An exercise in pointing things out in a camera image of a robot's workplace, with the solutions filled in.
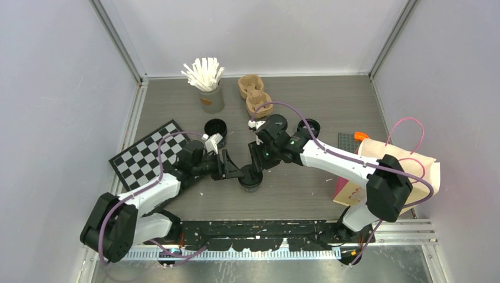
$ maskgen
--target gray cup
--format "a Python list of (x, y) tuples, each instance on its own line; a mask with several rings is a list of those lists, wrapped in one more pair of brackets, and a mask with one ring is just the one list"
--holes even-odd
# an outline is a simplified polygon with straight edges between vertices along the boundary
[(208, 93), (200, 91), (200, 101), (202, 103), (202, 108), (207, 113), (219, 113), (224, 109), (224, 97), (222, 96), (222, 87), (219, 82), (219, 86)]

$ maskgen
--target bag handle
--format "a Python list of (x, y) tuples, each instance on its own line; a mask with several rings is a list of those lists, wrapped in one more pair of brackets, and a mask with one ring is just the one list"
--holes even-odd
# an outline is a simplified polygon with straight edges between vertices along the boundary
[(415, 158), (412, 158), (412, 157), (405, 157), (405, 158), (401, 158), (401, 159), (398, 159), (397, 161), (402, 161), (402, 160), (413, 160), (415, 161), (416, 163), (418, 163), (420, 165), (420, 167), (422, 167), (422, 176), (420, 177), (421, 179), (424, 178), (425, 176), (425, 167), (424, 165), (422, 164), (422, 162), (416, 160)]
[(387, 146), (389, 144), (389, 140), (390, 140), (390, 137), (392, 136), (392, 133), (394, 132), (394, 130), (396, 129), (397, 125), (399, 125), (399, 123), (403, 122), (403, 121), (406, 121), (406, 120), (413, 120), (415, 122), (417, 122), (417, 124), (420, 126), (420, 128), (422, 129), (422, 136), (420, 137), (420, 141), (419, 143), (417, 144), (417, 146), (412, 150), (412, 152), (410, 152), (410, 154), (413, 154), (415, 152), (415, 150), (417, 150), (419, 148), (419, 146), (421, 145), (422, 143), (422, 140), (423, 140), (423, 135), (424, 135), (424, 130), (423, 130), (423, 125), (421, 124), (421, 122), (413, 117), (405, 117), (405, 118), (402, 118), (401, 120), (399, 120), (395, 125), (394, 127), (392, 127), (392, 130), (391, 132), (389, 133), (389, 137), (387, 138), (387, 141), (386, 141), (386, 145)]

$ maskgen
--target black and white checkered board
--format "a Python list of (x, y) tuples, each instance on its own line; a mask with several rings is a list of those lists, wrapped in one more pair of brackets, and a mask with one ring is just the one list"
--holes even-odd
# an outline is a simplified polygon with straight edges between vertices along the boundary
[[(174, 120), (171, 120), (109, 160), (127, 191), (137, 189), (158, 176), (160, 173), (160, 163), (157, 159), (158, 142), (165, 135), (177, 131), (182, 131), (182, 129)], [(169, 170), (176, 160), (177, 153), (188, 140), (189, 138), (184, 134), (165, 140), (162, 144), (164, 172)]]

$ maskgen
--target black cup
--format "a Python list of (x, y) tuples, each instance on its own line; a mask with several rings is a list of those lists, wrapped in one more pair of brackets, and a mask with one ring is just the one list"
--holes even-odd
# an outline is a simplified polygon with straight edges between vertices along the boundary
[(228, 127), (221, 119), (211, 119), (205, 124), (205, 134), (211, 136), (213, 134), (221, 134), (222, 140), (217, 144), (219, 148), (226, 146), (226, 136), (228, 134)]

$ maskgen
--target paper bag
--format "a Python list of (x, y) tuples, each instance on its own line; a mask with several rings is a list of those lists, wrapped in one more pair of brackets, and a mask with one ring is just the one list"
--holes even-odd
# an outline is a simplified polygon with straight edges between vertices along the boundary
[[(357, 151), (357, 154), (366, 157), (376, 157), (381, 159), (385, 154), (389, 154), (394, 156), (400, 161), (401, 167), (407, 173), (413, 174), (418, 177), (422, 177), (423, 169), (425, 169), (425, 175), (422, 177), (425, 181), (429, 182), (434, 188), (434, 195), (439, 191), (439, 186), (441, 182), (441, 173), (440, 173), (440, 164), (436, 162), (436, 159), (428, 156), (424, 156), (414, 151), (418, 148), (420, 143), (415, 147), (412, 152), (401, 149), (397, 146), (383, 143), (380, 141), (372, 140), (372, 139), (364, 139), (361, 142), (361, 145)], [(425, 198), (429, 194), (429, 188), (424, 184), (417, 182), (413, 179), (410, 179), (413, 185), (413, 190), (406, 201), (406, 204), (412, 203), (418, 200)], [(350, 206), (355, 205), (360, 200), (366, 197), (366, 193), (364, 190), (361, 190), (361, 187), (358, 184), (355, 184), (352, 181), (348, 181), (344, 178), (339, 177), (337, 181), (337, 185), (335, 187), (335, 194), (333, 201), (340, 203), (342, 205)], [(411, 209), (412, 207), (402, 209), (401, 213), (404, 213)]]

